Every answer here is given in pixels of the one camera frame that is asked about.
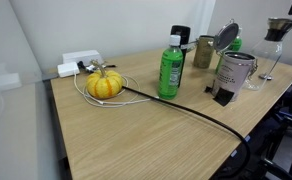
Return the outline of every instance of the yellow pumpkin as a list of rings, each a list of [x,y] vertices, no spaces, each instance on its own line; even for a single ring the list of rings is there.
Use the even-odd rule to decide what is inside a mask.
[[[106,99],[119,93],[123,86],[121,75],[115,71],[105,71],[97,61],[92,61],[92,64],[99,67],[99,70],[86,79],[89,94],[98,99]]]

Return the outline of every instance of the black cable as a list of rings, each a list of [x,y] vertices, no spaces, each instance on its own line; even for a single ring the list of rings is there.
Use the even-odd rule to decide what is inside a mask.
[[[250,159],[250,148],[249,148],[249,145],[247,143],[247,141],[245,140],[245,138],[239,134],[237,131],[235,131],[234,129],[232,129],[231,127],[227,126],[226,124],[222,123],[222,122],[219,122],[217,121],[216,119],[212,118],[212,117],[209,117],[205,114],[202,114],[198,111],[195,111],[193,109],[190,109],[190,108],[187,108],[187,107],[184,107],[184,106],[181,106],[181,105],[178,105],[178,104],[175,104],[175,103],[171,103],[171,102],[168,102],[168,101],[164,101],[162,99],[159,99],[159,98],[155,98],[151,95],[148,95],[148,94],[145,94],[143,92],[140,92],[140,91],[137,91],[137,90],[134,90],[134,89],[131,89],[129,87],[126,87],[126,86],[123,86],[124,89],[127,89],[129,91],[132,91],[134,93],[137,93],[137,94],[140,94],[140,95],[143,95],[147,98],[150,98],[154,101],[158,101],[158,102],[161,102],[161,103],[164,103],[164,104],[168,104],[170,106],[173,106],[173,107],[176,107],[176,108],[179,108],[179,109],[182,109],[182,110],[185,110],[185,111],[188,111],[188,112],[191,112],[193,114],[196,114],[198,116],[201,116],[201,117],[204,117],[206,119],[208,119],[209,121],[219,125],[219,126],[222,126],[223,128],[227,129],[228,131],[232,132],[233,134],[235,134],[241,141],[242,143],[244,144],[245,148],[246,148],[246,157],[244,159],[244,162],[242,163],[242,165],[233,173],[233,174],[230,174],[230,175],[225,175],[225,176],[221,176],[219,178],[232,178],[236,175],[238,175],[244,168],[245,166],[248,164],[249,162],[249,159]]]
[[[79,61],[78,63],[77,63],[77,66],[78,66],[78,68],[80,69],[86,69],[86,67],[85,67],[85,65],[84,65],[84,63],[83,63],[83,61]]]

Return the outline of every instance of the metal can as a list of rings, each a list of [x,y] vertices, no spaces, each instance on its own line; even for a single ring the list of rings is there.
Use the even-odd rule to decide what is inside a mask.
[[[212,94],[216,96],[220,89],[233,92],[230,101],[235,101],[248,73],[251,70],[255,57],[241,52],[225,52],[222,56],[220,69],[214,81]]]
[[[212,60],[214,36],[199,36],[193,65],[202,69],[209,68]]]

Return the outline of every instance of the bottle cap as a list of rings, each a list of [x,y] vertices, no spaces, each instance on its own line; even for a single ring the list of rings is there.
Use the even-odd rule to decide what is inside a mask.
[[[180,44],[180,35],[170,35],[169,45],[179,46]]]

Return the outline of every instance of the white cable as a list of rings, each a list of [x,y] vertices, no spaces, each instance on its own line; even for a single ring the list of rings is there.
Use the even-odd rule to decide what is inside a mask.
[[[140,85],[139,85],[139,83],[134,78],[129,77],[129,76],[122,76],[122,78],[125,80],[125,84],[126,84],[127,87],[129,85],[129,81],[128,81],[127,78],[130,78],[138,86],[138,90],[140,90]],[[74,73],[74,85],[75,85],[77,91],[80,92],[83,95],[84,99],[89,104],[91,104],[93,106],[97,106],[97,107],[117,108],[117,107],[129,105],[129,104],[141,103],[141,102],[145,102],[145,101],[149,101],[150,100],[150,99],[143,99],[143,100],[134,101],[138,97],[138,94],[136,94],[132,99],[130,99],[127,102],[109,102],[109,101],[102,101],[100,99],[96,99],[96,98],[94,98],[93,96],[91,96],[88,93],[86,86],[84,86],[83,91],[81,91],[78,88],[78,86],[77,86],[77,76],[76,76],[76,73]],[[125,91],[125,89],[122,90],[122,91],[120,91],[116,96],[121,95],[124,91]]]

